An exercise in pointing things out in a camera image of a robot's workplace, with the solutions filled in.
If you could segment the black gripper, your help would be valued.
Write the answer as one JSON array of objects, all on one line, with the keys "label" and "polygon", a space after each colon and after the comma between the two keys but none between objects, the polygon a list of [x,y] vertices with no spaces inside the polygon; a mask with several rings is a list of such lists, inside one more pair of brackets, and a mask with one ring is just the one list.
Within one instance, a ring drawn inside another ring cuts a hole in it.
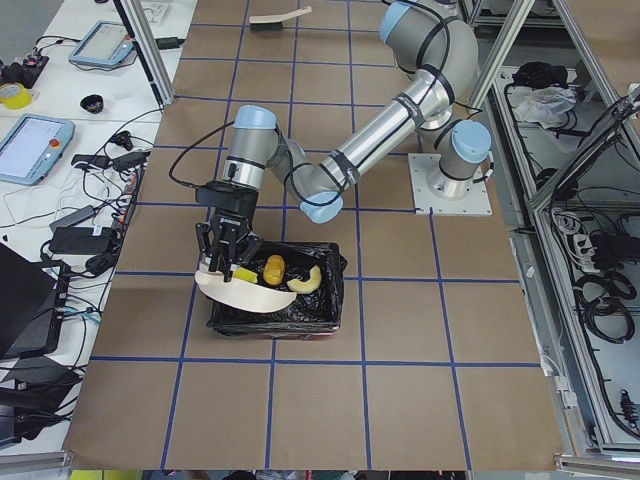
[{"label": "black gripper", "polygon": [[[209,260],[210,271],[224,272],[226,283],[262,245],[258,235],[250,234],[258,196],[253,188],[227,181],[211,181],[196,188],[196,202],[213,209],[209,223],[195,225],[198,248]],[[229,244],[226,261],[224,243]]]}]

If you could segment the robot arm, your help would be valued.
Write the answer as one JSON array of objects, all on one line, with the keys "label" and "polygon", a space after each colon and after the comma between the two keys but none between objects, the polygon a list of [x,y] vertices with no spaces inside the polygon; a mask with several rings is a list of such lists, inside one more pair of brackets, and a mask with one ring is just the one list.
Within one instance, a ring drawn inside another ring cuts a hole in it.
[{"label": "robot arm", "polygon": [[454,102],[467,89],[478,57],[476,37],[456,2],[394,1],[381,21],[380,38],[411,81],[321,163],[307,160],[272,111],[254,105],[238,110],[221,180],[196,190],[197,202],[214,210],[196,227],[205,272],[230,281],[234,270],[257,253],[262,240],[253,218],[267,170],[316,224],[332,220],[343,207],[343,192],[417,131],[445,140],[444,176],[453,181],[474,176],[491,138],[476,121],[452,119]]}]

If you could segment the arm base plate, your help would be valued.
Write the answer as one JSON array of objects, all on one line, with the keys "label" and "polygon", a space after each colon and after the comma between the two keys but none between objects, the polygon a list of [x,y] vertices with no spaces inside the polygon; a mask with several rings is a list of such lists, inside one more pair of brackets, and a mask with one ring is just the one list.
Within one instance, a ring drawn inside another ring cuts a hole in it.
[{"label": "arm base plate", "polygon": [[408,155],[414,210],[418,215],[491,216],[493,211],[484,172],[477,166],[467,180],[452,180],[440,169],[439,154]]}]

